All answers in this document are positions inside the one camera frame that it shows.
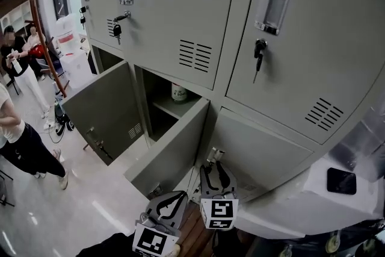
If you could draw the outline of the silver foil sheet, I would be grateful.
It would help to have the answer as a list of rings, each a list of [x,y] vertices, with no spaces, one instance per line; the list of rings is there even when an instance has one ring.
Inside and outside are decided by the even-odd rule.
[[[369,182],[385,178],[385,107],[371,107],[328,156]]]

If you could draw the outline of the person's white shoe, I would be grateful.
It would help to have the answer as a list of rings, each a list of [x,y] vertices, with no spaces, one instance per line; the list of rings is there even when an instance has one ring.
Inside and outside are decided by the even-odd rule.
[[[167,253],[164,257],[178,257],[180,254],[181,247],[179,244],[175,244],[172,250]]]

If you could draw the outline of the red-brown wooden coat rack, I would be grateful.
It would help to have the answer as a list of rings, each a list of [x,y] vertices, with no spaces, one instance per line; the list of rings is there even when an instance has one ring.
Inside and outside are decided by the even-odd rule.
[[[30,8],[31,8],[32,19],[31,20],[25,20],[25,22],[26,23],[33,23],[35,25],[35,27],[37,29],[38,37],[39,37],[40,42],[43,46],[43,53],[45,56],[45,60],[49,66],[49,71],[50,71],[51,75],[54,77],[54,81],[56,82],[56,84],[59,88],[59,91],[61,92],[63,97],[66,98],[67,97],[66,86],[63,87],[63,85],[62,85],[62,83],[58,77],[58,74],[54,68],[53,62],[52,62],[51,57],[49,55],[48,48],[46,46],[46,40],[43,38],[43,32],[42,32],[42,28],[40,25],[40,18],[39,18],[39,13],[38,13],[37,6],[36,6],[36,1],[35,0],[29,0],[29,3],[30,3]]]

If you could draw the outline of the black office chair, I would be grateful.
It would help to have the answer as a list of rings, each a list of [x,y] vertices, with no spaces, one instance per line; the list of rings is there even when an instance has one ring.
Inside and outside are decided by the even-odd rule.
[[[0,169],[0,205],[15,207],[13,181],[10,175]]]

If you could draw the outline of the person's left forearm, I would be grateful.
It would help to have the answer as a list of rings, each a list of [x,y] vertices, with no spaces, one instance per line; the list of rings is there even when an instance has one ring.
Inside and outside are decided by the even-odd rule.
[[[142,257],[132,250],[134,234],[113,234],[99,244],[82,249],[76,257]]]

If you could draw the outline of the black wheeled cart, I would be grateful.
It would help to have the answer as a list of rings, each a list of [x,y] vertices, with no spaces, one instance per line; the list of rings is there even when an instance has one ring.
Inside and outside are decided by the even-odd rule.
[[[251,257],[385,257],[385,219],[291,240],[258,239]]]

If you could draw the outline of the grey metal locker door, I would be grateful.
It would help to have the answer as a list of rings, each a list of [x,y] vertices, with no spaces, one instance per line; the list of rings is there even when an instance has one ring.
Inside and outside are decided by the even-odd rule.
[[[75,128],[110,165],[144,131],[129,64],[121,61],[62,101]]]
[[[226,108],[219,112],[209,147],[223,152],[220,162],[235,176],[241,203],[296,176],[295,168],[313,154]]]
[[[125,178],[148,199],[173,191],[192,168],[209,104],[199,99],[125,172]]]

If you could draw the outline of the teal folded umbrella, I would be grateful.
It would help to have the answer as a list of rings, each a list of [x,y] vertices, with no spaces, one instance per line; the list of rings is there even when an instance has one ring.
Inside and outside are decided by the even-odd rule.
[[[64,111],[61,106],[61,101],[64,99],[64,96],[60,89],[57,86],[57,83],[55,81],[52,82],[52,85],[54,87],[54,93],[55,93],[55,115],[56,116],[62,116],[64,114]]]

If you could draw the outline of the red bag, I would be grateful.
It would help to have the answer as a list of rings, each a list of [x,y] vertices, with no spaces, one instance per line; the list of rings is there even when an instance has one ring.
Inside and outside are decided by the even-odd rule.
[[[45,56],[45,50],[41,44],[32,47],[28,53],[31,57],[35,58],[43,58]]]

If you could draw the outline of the wooden slat platform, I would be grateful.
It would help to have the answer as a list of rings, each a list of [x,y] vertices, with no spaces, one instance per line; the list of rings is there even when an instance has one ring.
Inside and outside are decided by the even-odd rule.
[[[214,232],[205,228],[196,203],[187,204],[180,231],[181,236],[177,242],[180,252],[177,257],[212,257]]]

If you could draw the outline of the person's right forearm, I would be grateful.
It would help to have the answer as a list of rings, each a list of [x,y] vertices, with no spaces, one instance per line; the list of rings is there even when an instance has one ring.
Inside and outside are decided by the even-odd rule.
[[[212,242],[212,257],[239,257],[241,242],[235,228],[215,230]]]

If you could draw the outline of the large clear dispenser water jug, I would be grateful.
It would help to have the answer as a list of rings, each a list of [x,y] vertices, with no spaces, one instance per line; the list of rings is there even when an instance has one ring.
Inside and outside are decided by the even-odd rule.
[[[59,50],[63,54],[74,53],[81,47],[76,25],[75,13],[70,13],[56,21],[55,39],[57,40]]]

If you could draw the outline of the green label bottle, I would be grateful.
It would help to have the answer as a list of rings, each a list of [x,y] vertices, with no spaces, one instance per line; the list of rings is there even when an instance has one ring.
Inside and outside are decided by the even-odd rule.
[[[188,91],[184,87],[171,83],[171,98],[175,102],[184,102],[187,100],[188,97]]]

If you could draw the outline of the white shelving unit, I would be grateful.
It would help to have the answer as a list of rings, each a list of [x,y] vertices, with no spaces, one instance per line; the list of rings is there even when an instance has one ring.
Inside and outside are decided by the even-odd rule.
[[[23,37],[28,36],[30,24],[26,20],[32,20],[32,12],[29,1],[25,1],[0,18],[1,30],[12,26],[15,33]]]

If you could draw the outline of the white equipment housing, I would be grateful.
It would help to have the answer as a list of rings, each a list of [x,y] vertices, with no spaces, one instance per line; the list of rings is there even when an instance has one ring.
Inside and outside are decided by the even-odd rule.
[[[321,158],[296,177],[240,205],[235,227],[266,239],[295,239],[383,218],[384,180],[357,177],[354,195],[327,190],[327,170],[338,165]]]

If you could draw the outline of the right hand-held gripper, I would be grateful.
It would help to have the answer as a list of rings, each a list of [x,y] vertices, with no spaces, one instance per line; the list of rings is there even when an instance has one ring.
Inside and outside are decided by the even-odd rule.
[[[220,161],[217,161],[217,170],[224,199],[202,199],[200,213],[206,229],[231,229],[238,212],[237,181],[230,169]],[[217,187],[213,187],[209,179],[210,172],[210,167],[200,166],[202,198],[213,198],[217,194]]]

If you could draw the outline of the black phone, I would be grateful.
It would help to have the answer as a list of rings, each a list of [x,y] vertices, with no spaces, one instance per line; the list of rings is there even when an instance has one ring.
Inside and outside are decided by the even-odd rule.
[[[357,192],[356,175],[336,168],[329,168],[327,170],[327,191],[337,194],[355,195]]]

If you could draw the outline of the white water dispenser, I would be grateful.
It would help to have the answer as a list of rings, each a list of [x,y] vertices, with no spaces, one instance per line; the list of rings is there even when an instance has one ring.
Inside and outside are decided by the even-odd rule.
[[[72,89],[83,87],[94,77],[87,54],[82,49],[65,54],[60,58],[60,63]]]

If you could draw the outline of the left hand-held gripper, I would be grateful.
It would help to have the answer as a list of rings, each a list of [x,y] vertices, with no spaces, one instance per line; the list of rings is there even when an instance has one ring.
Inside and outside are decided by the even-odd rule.
[[[178,229],[187,203],[186,191],[172,191],[152,199],[147,213],[141,213],[135,222],[132,250],[143,257],[164,257],[169,253],[179,240]]]

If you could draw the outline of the green and black bag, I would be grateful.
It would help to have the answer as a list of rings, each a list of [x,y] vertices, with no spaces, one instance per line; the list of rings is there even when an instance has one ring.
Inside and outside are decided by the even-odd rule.
[[[57,104],[54,109],[55,113],[55,132],[57,136],[61,136],[64,130],[67,128],[69,131],[73,131],[75,126],[69,119],[68,115],[64,112],[60,104]]]

